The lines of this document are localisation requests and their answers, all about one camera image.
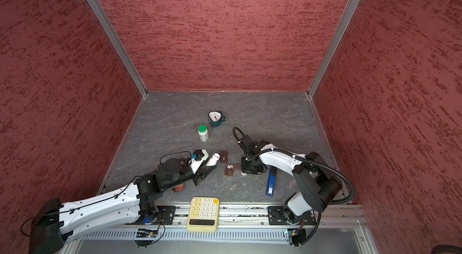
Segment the green cap white pill bottle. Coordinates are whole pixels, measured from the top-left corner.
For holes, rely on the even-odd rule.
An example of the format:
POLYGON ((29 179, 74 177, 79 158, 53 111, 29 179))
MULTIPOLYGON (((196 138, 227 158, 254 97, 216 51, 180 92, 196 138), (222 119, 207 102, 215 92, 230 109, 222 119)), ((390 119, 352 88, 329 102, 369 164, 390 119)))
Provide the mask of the green cap white pill bottle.
POLYGON ((198 135, 201 142, 207 142, 209 140, 208 129, 205 125, 200 125, 198 127, 198 135))

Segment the small white pill bottle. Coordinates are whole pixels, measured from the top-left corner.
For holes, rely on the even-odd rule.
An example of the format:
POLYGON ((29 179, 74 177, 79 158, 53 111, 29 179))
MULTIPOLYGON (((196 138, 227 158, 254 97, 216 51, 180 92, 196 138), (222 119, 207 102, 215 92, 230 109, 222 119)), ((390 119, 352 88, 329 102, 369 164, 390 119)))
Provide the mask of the small white pill bottle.
POLYGON ((220 154, 214 153, 207 161, 206 167, 216 166, 218 161, 220 160, 220 154))

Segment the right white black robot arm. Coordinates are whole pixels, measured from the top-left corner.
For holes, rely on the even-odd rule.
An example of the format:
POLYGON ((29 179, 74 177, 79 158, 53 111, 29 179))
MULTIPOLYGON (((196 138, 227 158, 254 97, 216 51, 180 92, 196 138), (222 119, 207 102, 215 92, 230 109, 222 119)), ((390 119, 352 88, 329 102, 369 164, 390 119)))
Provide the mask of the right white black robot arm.
POLYGON ((244 156, 241 172, 249 175, 263 173, 269 167, 292 176, 298 192, 283 206, 285 219, 294 223, 308 211, 324 212, 342 189, 342 182, 332 168, 316 152, 294 154, 262 141, 255 142, 248 135, 237 140, 244 156))

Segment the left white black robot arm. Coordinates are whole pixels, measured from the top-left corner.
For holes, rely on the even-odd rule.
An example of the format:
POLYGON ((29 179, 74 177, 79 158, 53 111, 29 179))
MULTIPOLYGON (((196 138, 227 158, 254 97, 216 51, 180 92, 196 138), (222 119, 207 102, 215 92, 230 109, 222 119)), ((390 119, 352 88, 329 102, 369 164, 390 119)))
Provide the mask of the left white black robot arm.
POLYGON ((85 200, 44 204, 31 220, 29 253, 54 254, 88 233, 124 224, 156 225, 160 212, 155 201, 189 180, 199 185, 217 164, 211 159, 169 159, 157 170, 134 177, 126 186, 85 200))

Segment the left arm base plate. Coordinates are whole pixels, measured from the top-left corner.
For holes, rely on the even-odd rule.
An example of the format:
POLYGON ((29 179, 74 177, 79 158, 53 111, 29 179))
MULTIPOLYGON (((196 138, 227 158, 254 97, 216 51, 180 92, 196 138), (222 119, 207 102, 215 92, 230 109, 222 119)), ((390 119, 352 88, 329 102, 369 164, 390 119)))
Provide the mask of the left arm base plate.
POLYGON ((141 216, 131 225, 171 225, 176 213, 175 206, 157 206, 151 213, 141 216))

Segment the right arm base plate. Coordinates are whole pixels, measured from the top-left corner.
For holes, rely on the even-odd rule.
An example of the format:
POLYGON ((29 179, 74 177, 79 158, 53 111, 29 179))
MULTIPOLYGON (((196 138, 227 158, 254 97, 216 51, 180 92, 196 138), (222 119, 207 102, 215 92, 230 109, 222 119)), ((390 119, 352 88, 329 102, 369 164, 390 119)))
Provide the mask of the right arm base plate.
POLYGON ((316 218, 313 212, 307 211, 302 216, 296 216, 292 214, 286 207, 281 206, 269 206, 268 221, 271 226, 314 226, 316 224, 316 218))

